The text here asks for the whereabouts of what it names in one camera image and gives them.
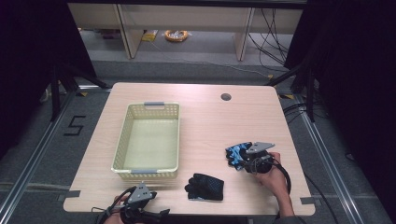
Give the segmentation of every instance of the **basket handle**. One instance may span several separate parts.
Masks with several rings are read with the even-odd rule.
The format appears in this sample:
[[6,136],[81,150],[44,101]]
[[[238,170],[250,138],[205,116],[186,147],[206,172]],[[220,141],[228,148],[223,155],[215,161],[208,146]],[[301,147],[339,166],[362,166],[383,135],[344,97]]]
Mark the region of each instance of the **basket handle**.
[[146,109],[165,109],[165,102],[145,102]]

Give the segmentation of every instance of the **human hand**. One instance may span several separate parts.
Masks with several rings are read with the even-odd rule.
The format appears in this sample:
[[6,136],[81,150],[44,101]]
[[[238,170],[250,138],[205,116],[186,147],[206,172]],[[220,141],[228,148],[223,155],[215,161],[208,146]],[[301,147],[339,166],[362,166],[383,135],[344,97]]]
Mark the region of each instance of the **human hand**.
[[[114,198],[114,201],[116,201],[119,198],[119,196],[116,196]],[[123,203],[126,199],[128,198],[128,196],[123,196],[116,205],[120,205],[121,203]],[[111,212],[111,215],[107,218],[107,220],[105,221],[104,224],[123,224],[121,217],[120,217],[120,209],[117,210],[113,210]]]
[[[280,154],[269,152],[274,157],[274,164],[280,164]],[[267,187],[276,196],[279,204],[279,214],[281,217],[294,216],[291,199],[288,192],[288,186],[283,173],[274,165],[271,170],[265,174],[257,173],[254,175],[260,184]]]

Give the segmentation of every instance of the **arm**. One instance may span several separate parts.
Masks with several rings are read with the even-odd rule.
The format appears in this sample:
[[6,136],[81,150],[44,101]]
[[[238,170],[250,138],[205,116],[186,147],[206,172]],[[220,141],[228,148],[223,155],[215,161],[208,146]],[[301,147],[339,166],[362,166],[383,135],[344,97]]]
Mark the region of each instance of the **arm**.
[[[279,153],[271,152],[270,154],[274,157],[275,163],[280,163]],[[279,204],[280,217],[294,217],[293,206],[288,193],[285,176],[283,176],[282,172],[273,166],[268,173],[255,174],[255,177],[263,186],[274,193]]]

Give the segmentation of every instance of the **black sleeve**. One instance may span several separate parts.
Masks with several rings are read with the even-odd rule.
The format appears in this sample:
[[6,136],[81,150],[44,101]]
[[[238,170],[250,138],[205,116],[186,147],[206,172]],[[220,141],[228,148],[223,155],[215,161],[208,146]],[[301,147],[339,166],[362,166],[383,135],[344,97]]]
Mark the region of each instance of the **black sleeve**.
[[282,217],[277,219],[274,224],[302,224],[302,222],[297,217]]

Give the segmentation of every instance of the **box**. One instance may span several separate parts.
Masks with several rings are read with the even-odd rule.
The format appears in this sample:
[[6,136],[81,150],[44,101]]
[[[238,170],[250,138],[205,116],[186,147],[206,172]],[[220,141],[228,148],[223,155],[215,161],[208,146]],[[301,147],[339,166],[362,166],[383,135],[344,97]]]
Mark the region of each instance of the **box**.
[[122,179],[175,178],[179,113],[175,102],[128,105],[111,170]]

